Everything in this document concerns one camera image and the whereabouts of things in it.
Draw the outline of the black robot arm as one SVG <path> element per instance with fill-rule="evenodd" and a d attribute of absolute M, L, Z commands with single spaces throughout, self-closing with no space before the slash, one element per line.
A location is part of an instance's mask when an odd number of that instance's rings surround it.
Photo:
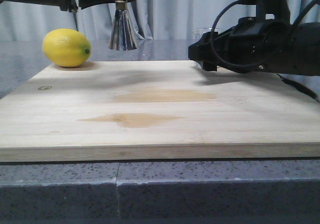
<path fill-rule="evenodd" d="M 255 16 L 240 18 L 222 33 L 206 32 L 189 46 L 188 57 L 206 71 L 223 67 L 236 73 L 318 76 L 320 26 L 302 19 L 319 1 L 311 0 L 291 22 L 287 0 L 232 0 L 233 5 L 254 5 Z"/>

